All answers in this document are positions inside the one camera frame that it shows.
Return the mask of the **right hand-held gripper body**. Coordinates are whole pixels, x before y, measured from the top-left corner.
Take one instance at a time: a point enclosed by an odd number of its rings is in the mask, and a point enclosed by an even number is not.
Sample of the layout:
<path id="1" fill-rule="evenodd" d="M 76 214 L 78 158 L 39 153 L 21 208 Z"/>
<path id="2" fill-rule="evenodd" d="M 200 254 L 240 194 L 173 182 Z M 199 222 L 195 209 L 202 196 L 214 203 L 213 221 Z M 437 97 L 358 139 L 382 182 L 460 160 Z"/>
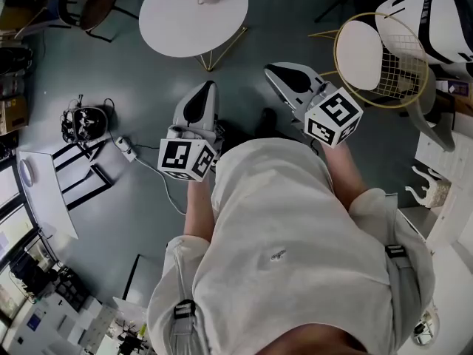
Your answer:
<path id="1" fill-rule="evenodd" d="M 363 109 L 346 91 L 325 81 L 316 94 L 294 112 L 302 132 L 329 147 L 337 147 L 357 129 Z"/>

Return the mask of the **person's left forearm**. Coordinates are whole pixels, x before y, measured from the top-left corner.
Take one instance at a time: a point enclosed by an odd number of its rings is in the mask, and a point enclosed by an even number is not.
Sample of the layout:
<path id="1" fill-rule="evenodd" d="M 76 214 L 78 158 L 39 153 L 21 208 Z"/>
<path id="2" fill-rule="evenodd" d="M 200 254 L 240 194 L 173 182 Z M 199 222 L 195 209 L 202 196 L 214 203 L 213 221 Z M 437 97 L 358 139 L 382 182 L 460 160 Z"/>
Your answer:
<path id="1" fill-rule="evenodd" d="M 209 179 L 201 182 L 189 181 L 184 235 L 202 238 L 209 243 L 215 227 L 214 212 L 211 205 Z"/>

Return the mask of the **person's black trousers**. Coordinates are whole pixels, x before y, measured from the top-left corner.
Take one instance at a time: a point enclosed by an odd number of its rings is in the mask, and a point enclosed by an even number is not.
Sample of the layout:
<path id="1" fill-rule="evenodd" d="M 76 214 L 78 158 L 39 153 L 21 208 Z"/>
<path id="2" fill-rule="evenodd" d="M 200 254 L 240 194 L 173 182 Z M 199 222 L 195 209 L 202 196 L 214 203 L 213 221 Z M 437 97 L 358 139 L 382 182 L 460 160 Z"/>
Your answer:
<path id="1" fill-rule="evenodd" d="M 320 156 L 319 151 L 276 129 L 277 114 L 271 108 L 264 108 L 252 131 L 228 120 L 219 119 L 215 129 L 222 139 L 221 155 L 258 153 L 276 158 Z"/>

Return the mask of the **white seat cushion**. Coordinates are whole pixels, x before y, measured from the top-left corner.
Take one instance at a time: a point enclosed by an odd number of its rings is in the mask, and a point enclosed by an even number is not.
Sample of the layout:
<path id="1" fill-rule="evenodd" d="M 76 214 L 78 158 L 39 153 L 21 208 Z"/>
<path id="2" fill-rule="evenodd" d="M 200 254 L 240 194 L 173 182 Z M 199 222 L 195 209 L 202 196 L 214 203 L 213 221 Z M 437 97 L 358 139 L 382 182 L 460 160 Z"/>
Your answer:
<path id="1" fill-rule="evenodd" d="M 373 91 L 381 80 L 383 44 L 370 25 L 352 20 L 338 35 L 336 60 L 343 79 L 358 89 Z"/>

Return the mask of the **round white table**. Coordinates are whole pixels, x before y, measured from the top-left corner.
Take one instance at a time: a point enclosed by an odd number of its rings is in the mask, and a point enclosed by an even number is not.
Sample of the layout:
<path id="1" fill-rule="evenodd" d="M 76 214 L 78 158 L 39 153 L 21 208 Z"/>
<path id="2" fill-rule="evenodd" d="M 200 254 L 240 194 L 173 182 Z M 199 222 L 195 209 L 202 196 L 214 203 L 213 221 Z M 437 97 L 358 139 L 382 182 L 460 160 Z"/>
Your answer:
<path id="1" fill-rule="evenodd" d="M 195 58 L 211 72 L 248 31 L 248 0 L 144 0 L 139 28 L 156 52 L 172 58 Z"/>

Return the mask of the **black open equipment bag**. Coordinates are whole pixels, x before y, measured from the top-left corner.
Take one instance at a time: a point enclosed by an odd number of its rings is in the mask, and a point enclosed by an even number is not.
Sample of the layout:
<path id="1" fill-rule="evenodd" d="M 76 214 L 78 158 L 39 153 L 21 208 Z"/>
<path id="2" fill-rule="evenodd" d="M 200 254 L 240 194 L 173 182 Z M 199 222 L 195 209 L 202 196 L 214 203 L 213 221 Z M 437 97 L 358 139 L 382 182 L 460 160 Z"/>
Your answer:
<path id="1" fill-rule="evenodd" d="M 70 101 L 60 117 L 61 134 L 66 143 L 87 143 L 101 138 L 108 130 L 109 116 L 99 106 L 84 106 L 84 96 Z"/>

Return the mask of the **person's white shirt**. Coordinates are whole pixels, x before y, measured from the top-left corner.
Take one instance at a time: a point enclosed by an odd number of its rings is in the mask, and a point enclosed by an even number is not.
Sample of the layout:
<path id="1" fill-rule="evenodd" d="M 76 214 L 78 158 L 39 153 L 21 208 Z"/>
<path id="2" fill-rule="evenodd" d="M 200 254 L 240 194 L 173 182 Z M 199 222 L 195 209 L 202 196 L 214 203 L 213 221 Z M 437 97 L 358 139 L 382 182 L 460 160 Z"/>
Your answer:
<path id="1" fill-rule="evenodd" d="M 255 355 L 307 324 L 397 355 L 432 300 L 432 256 L 395 195 L 367 188 L 346 210 L 325 161 L 220 158 L 211 242 L 166 247 L 147 314 L 157 355 Z"/>

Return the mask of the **purple flat box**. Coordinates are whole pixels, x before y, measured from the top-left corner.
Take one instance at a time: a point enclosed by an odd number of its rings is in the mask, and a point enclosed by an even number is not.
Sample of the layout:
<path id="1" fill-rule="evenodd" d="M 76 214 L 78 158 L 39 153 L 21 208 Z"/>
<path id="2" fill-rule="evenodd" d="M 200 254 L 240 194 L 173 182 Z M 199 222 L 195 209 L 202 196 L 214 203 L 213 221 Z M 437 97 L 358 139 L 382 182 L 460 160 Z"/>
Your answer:
<path id="1" fill-rule="evenodd" d="M 457 95 L 464 98 L 470 98 L 472 92 L 472 84 L 458 80 L 437 80 L 436 88 L 450 95 Z"/>

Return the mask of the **white animal figurine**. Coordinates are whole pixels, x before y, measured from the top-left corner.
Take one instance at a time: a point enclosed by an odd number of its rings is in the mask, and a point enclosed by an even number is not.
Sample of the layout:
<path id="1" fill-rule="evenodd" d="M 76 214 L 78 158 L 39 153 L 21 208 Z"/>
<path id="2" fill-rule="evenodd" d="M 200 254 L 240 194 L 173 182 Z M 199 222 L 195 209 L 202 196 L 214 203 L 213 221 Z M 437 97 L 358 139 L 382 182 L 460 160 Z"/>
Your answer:
<path id="1" fill-rule="evenodd" d="M 419 170 L 416 166 L 412 166 L 412 171 L 427 180 L 429 187 L 421 187 L 425 192 L 423 197 L 419 196 L 411 186 L 405 186 L 405 190 L 412 194 L 420 206 L 424 206 L 427 209 L 442 206 L 446 201 L 452 184 L 430 168 L 428 168 L 428 172 L 425 173 Z"/>

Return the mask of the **brown wicker chair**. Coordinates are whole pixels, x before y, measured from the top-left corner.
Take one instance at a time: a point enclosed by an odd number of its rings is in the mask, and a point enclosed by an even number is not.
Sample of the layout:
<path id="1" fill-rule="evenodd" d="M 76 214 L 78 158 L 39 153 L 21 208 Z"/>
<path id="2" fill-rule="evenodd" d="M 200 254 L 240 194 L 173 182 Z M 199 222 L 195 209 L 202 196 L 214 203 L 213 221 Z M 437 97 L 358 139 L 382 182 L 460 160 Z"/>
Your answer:
<path id="1" fill-rule="evenodd" d="M 117 6 L 116 2 L 117 0 L 58 0 L 58 17 L 64 24 L 82 30 L 91 38 L 112 43 L 112 38 L 93 33 L 112 11 L 138 19 L 134 13 Z"/>

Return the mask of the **white and black shell chair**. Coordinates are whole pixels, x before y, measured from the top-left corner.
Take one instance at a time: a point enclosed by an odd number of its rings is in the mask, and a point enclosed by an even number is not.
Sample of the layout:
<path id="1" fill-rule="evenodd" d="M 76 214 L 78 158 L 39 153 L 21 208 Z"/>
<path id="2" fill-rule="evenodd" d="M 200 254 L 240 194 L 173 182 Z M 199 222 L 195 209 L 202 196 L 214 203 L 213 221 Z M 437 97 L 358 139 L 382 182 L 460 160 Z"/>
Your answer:
<path id="1" fill-rule="evenodd" d="M 473 64 L 473 0 L 385 0 L 377 8 L 383 34 L 416 34 L 430 64 Z"/>

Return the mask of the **cardboard box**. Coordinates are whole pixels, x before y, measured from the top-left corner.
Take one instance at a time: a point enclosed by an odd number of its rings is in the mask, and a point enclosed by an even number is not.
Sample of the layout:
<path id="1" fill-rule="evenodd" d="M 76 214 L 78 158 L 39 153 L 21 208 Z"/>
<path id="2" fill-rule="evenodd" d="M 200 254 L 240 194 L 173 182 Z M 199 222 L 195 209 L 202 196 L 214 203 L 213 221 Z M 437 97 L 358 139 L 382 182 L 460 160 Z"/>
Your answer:
<path id="1" fill-rule="evenodd" d="M 28 125 L 27 100 L 23 95 L 0 100 L 0 136 Z"/>

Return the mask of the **large window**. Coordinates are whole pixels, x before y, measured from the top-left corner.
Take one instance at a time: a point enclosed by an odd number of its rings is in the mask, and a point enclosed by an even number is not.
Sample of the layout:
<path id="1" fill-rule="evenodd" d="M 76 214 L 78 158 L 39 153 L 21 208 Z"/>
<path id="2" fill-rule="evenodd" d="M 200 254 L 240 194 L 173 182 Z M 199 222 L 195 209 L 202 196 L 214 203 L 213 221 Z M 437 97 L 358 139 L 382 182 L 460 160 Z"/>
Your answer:
<path id="1" fill-rule="evenodd" d="M 38 233 L 16 161 L 0 162 L 0 322 L 10 326 L 26 294 L 10 275 L 14 254 Z"/>

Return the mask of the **cluttered white workbench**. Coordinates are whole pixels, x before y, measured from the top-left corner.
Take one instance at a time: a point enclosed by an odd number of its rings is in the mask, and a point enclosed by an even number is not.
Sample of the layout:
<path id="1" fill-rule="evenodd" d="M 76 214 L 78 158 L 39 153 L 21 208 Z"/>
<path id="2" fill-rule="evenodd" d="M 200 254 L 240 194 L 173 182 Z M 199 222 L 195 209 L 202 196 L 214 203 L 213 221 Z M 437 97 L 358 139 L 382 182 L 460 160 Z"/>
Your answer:
<path id="1" fill-rule="evenodd" d="M 119 336 L 136 334 L 145 323 L 145 308 L 117 297 L 107 305 L 90 296 L 76 311 L 54 293 L 23 304 L 0 334 L 0 350 L 7 355 L 119 355 Z"/>

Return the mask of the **white desk with black frame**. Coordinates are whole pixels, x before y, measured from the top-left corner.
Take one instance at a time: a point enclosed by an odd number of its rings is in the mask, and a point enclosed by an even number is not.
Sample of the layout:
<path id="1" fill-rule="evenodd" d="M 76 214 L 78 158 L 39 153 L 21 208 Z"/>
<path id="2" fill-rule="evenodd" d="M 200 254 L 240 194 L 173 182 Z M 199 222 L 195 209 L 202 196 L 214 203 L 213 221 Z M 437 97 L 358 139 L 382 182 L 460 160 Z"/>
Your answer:
<path id="1" fill-rule="evenodd" d="M 114 185 L 102 168 L 94 162 L 97 154 L 105 144 L 105 139 L 93 145 L 69 143 L 52 155 L 28 151 L 20 151 L 18 153 L 18 162 L 22 158 L 30 158 L 37 171 L 38 181 L 31 188 L 24 185 L 22 180 L 21 183 L 24 187 L 27 201 L 33 211 L 33 216 L 41 229 L 53 232 L 60 231 L 71 238 L 78 238 L 70 212 Z M 88 160 L 86 174 L 69 186 L 61 187 L 58 173 L 81 158 Z M 69 203 L 66 202 L 64 199 L 65 194 L 86 182 L 93 175 L 101 181 L 101 185 Z"/>

